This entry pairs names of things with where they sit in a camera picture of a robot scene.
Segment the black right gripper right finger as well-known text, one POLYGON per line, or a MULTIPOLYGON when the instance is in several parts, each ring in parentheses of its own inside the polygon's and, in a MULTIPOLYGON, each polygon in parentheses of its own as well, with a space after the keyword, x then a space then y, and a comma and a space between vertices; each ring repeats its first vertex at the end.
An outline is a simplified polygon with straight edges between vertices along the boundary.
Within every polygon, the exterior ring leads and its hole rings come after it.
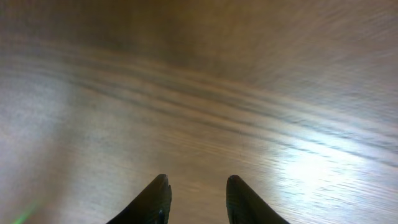
POLYGON ((289 224, 238 175, 227 180, 226 208, 230 224, 289 224))

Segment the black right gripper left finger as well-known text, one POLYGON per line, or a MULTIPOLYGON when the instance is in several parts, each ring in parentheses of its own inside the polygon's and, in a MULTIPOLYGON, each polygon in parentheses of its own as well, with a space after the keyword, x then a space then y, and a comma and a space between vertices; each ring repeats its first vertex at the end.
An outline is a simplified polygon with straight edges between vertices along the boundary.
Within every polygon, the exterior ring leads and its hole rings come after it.
POLYGON ((166 174, 159 174, 107 224, 168 224, 172 189, 166 174))

